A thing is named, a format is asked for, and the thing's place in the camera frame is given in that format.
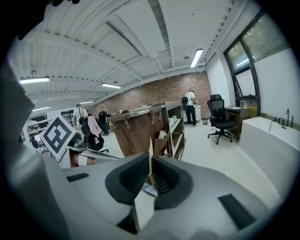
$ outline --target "black backpack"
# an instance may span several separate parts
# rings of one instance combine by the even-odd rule
[[[83,125],[85,117],[83,117],[83,108],[81,108],[81,109],[82,109],[82,115],[81,115],[80,108],[79,108],[79,113],[80,113],[79,124]]]
[[[184,96],[183,98],[182,98],[182,110],[184,110],[184,111],[186,111],[187,110],[187,104],[188,104],[188,101],[189,101],[189,99],[186,97],[186,96]]]

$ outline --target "window frame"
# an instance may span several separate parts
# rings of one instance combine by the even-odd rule
[[[237,36],[237,38],[229,45],[229,47],[224,51],[224,56],[225,59],[227,61],[230,73],[231,73],[231,77],[232,77],[232,82],[233,82],[233,87],[234,87],[234,96],[235,96],[235,105],[236,106],[240,106],[240,101],[245,100],[245,101],[256,101],[257,102],[257,117],[259,117],[261,115],[261,97],[260,97],[260,91],[259,91],[259,84],[258,84],[258,78],[257,78],[257,73],[255,70],[255,66],[254,66],[254,61],[252,59],[252,54],[247,46],[247,44],[245,43],[245,41],[243,40],[243,36],[254,26],[254,24],[256,24],[258,22],[258,20],[265,14],[266,12],[261,9],[257,15],[252,19],[252,21],[247,25],[247,27]],[[249,59],[249,63],[234,70],[232,63],[230,61],[230,59],[228,58],[227,53],[232,49],[233,46],[235,46],[238,42],[241,43],[248,59]],[[254,89],[255,89],[255,96],[243,96],[242,95],[242,91],[239,85],[239,82],[236,79],[236,75],[241,74],[245,71],[251,71],[252,74],[252,78],[253,78],[253,83],[254,83]],[[237,92],[238,89],[236,87],[236,83],[239,87],[240,93],[241,93],[241,97],[237,96]]]

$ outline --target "white bathtub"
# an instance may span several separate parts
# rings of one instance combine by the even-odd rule
[[[300,132],[257,117],[243,121],[239,147],[286,197],[300,166]]]

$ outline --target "pink jacket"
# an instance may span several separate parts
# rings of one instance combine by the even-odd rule
[[[89,125],[89,128],[90,128],[90,132],[99,137],[99,134],[101,133],[101,129],[100,127],[98,126],[96,120],[95,120],[95,117],[93,116],[89,116],[88,117],[88,125]]]

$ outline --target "white ceiling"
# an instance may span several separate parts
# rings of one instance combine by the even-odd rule
[[[81,0],[74,5],[65,0],[49,5],[44,21],[16,40],[7,57],[18,79],[32,77],[32,70],[50,77],[50,82],[24,85],[36,107],[99,102],[120,92],[101,83],[117,81],[123,90],[203,71],[205,57],[245,1]],[[199,48],[201,59],[189,69]]]

